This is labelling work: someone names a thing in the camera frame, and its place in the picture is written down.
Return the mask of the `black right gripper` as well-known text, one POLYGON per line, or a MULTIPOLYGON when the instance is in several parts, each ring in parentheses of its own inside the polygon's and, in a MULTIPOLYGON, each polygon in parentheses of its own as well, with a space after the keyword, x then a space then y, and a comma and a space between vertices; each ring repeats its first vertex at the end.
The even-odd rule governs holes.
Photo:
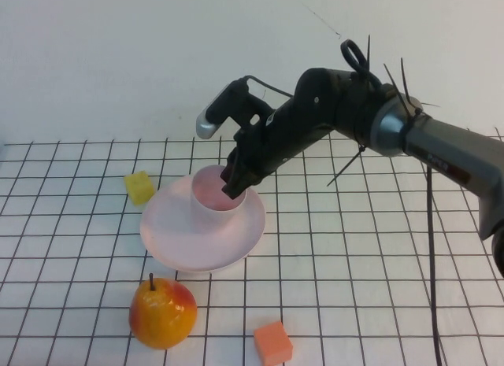
POLYGON ((253 113, 259 121, 236 135, 235 149, 220 174, 231 200, 315 143, 314 100, 292 98, 273 109, 257 99, 253 113))

